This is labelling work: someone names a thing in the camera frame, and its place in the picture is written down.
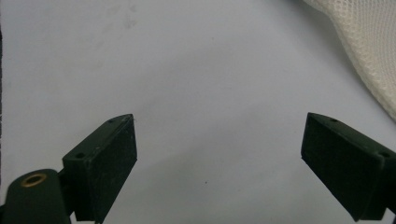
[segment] screw hole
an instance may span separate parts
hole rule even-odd
[[[379,152],[378,153],[380,156],[384,157],[384,158],[389,158],[390,155],[387,152]]]
[[[78,159],[82,159],[82,158],[84,158],[84,157],[85,157],[85,154],[82,153],[82,152],[80,152],[80,153],[78,153],[78,154],[76,155],[76,158],[78,158]]]
[[[34,175],[29,175],[26,177],[22,182],[21,185],[25,188],[30,188],[33,186],[36,186],[43,182],[47,178],[47,175],[45,174],[34,174]]]

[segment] white surface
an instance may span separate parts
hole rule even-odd
[[[332,24],[302,1],[1,5],[2,200],[133,113],[138,162],[106,223],[354,223],[300,159],[306,113],[395,146]]]

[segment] brass insert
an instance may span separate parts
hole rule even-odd
[[[47,175],[45,174],[33,174],[29,175],[26,177],[22,182],[21,185],[25,188],[31,188],[36,185],[41,184],[45,179],[47,178]]]

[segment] dark green plastic part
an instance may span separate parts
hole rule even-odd
[[[396,154],[344,123],[309,113],[303,160],[357,221],[393,208]]]
[[[37,170],[14,180],[8,188],[2,224],[70,224],[58,173]]]
[[[78,221],[103,223],[136,162],[134,117],[110,119],[64,158],[65,179],[78,203]]]

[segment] white mesh fabric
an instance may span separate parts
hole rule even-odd
[[[396,119],[396,0],[305,0],[335,25],[349,59]]]

